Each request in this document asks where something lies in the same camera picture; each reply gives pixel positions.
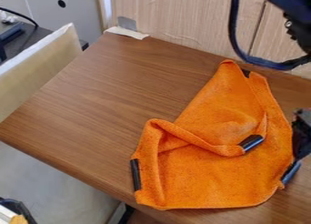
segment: black clip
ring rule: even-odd
[[[297,171],[301,167],[300,161],[295,161],[284,173],[283,177],[281,178],[281,181],[284,185],[288,184],[288,182],[293,178],[293,176],[297,173]]]
[[[132,159],[130,161],[132,176],[134,182],[134,191],[140,190],[142,188],[141,180],[140,180],[140,172],[139,172],[139,161],[138,159]]]
[[[239,146],[241,146],[245,152],[248,152],[252,148],[258,146],[260,143],[262,143],[265,139],[260,135],[251,135],[245,140],[243,140]]]

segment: black object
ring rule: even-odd
[[[293,151],[296,160],[301,160],[311,153],[311,109],[296,111],[293,128]]]
[[[14,199],[0,198],[0,205],[6,207],[7,209],[10,209],[18,215],[23,215],[28,221],[28,224],[37,224],[34,217],[31,215],[28,208],[24,205],[23,202]]]
[[[239,57],[245,60],[248,63],[257,65],[257,66],[265,66],[274,68],[277,70],[291,70],[297,66],[301,66],[311,61],[311,55],[301,56],[296,59],[287,60],[285,62],[277,63],[274,61],[266,60],[264,58],[250,56],[245,53],[239,46],[236,40],[236,22],[238,16],[238,7],[239,7],[239,0],[231,0],[231,7],[230,7],[230,16],[228,22],[228,32],[229,32],[229,40],[234,48],[235,52]]]
[[[294,177],[301,167],[301,159],[311,153],[311,109],[299,109],[292,123],[294,163],[281,178],[284,185]]]
[[[301,24],[287,14],[284,16],[288,19],[285,27],[291,39],[296,40],[306,53],[311,54],[311,25]]]
[[[249,78],[249,75],[250,75],[250,71],[249,70],[246,70],[246,69],[242,68],[242,72],[243,72],[245,77]]]
[[[131,216],[133,215],[135,209],[133,207],[130,207],[129,205],[126,205],[126,210],[122,218],[119,220],[118,224],[126,224],[128,220],[130,220]]]
[[[5,61],[7,59],[6,53],[5,53],[5,45],[0,40],[0,61]]]
[[[294,175],[297,173],[297,171],[301,167],[300,161],[295,161],[286,171],[286,173],[281,178],[281,181],[284,185],[287,185],[289,181],[294,177]]]
[[[141,180],[140,180],[140,172],[139,172],[139,161],[138,159],[132,159],[130,161],[132,176],[134,182],[134,191],[140,190],[142,188]]]
[[[65,1],[63,1],[63,0],[59,0],[57,3],[58,3],[58,5],[61,6],[62,8],[65,8],[65,6],[66,6]]]
[[[260,135],[251,135],[248,138],[246,138],[245,140],[243,140],[238,145],[241,146],[244,149],[245,152],[248,152],[252,148],[255,148],[256,146],[258,146],[264,140],[265,139],[262,136],[260,136]]]

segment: orange towel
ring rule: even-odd
[[[254,206],[283,187],[293,160],[266,79],[226,60],[175,123],[145,124],[131,160],[135,197],[156,209]]]

